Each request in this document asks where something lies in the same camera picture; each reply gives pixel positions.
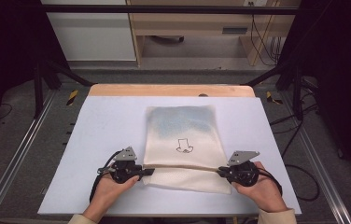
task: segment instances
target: metal bracket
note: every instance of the metal bracket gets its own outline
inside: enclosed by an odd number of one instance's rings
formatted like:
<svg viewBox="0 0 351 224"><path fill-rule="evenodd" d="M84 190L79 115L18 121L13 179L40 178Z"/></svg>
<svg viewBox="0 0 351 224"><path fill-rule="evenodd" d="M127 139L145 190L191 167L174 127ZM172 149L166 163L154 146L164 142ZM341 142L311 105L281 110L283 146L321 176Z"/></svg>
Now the metal bracket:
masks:
<svg viewBox="0 0 351 224"><path fill-rule="evenodd" d="M114 157L114 161L136 161L137 156L134 153L132 147L126 147L123 149L116 157Z"/></svg>
<svg viewBox="0 0 351 224"><path fill-rule="evenodd" d="M254 157L259 156L258 151L234 151L231 158L228 160L228 165L240 165L245 161L249 161Z"/></svg>

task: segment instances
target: wooden edge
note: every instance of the wooden edge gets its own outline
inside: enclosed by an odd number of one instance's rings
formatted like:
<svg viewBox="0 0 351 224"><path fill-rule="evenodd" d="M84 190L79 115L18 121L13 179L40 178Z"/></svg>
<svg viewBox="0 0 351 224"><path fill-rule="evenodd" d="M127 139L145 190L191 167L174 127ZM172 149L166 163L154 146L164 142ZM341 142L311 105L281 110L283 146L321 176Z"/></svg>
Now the wooden edge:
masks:
<svg viewBox="0 0 351 224"><path fill-rule="evenodd" d="M207 96L255 97L249 86L230 85L157 85L157 84L95 84L89 96Z"/></svg>
<svg viewBox="0 0 351 224"><path fill-rule="evenodd" d="M130 0L126 0L126 5L131 5ZM132 39L133 39L134 56L135 56L135 60L137 61L137 66L140 67L142 52L140 50L141 47L139 46L139 41L137 40L137 36L135 35L133 13L128 13L128 17L129 17L130 31L132 33Z"/></svg>

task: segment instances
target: printed icon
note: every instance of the printed icon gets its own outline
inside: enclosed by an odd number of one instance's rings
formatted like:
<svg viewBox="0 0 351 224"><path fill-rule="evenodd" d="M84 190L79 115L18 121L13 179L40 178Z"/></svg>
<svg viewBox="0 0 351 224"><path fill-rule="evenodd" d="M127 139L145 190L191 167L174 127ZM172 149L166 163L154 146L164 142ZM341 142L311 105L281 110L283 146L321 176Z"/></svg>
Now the printed icon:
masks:
<svg viewBox="0 0 351 224"><path fill-rule="evenodd" d="M178 139L179 147L176 149L179 152L190 153L193 150L193 147L188 143L188 138Z"/></svg>

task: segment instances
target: wrist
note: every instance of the wrist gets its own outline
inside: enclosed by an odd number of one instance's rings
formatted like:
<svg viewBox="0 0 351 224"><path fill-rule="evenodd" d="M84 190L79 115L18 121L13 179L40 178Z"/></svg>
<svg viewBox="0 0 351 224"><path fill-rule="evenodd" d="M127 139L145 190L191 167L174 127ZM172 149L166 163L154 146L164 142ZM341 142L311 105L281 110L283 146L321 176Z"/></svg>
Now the wrist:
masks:
<svg viewBox="0 0 351 224"><path fill-rule="evenodd" d="M82 215L91 221L98 223L105 215L111 204L112 203L109 201L103 200L101 198L93 198Z"/></svg>
<svg viewBox="0 0 351 224"><path fill-rule="evenodd" d="M257 206L267 213L278 213L287 211L288 208L283 198L257 199L254 200Z"/></svg>

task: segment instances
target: white cabinet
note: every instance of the white cabinet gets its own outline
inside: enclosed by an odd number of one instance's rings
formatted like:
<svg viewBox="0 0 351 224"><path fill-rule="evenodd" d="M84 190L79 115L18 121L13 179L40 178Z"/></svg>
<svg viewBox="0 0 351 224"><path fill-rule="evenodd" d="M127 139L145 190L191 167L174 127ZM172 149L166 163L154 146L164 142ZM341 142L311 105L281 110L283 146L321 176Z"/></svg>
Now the white cabinet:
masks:
<svg viewBox="0 0 351 224"><path fill-rule="evenodd" d="M124 0L41 0L42 4L125 5ZM67 61L135 61L126 13L48 13Z"/></svg>

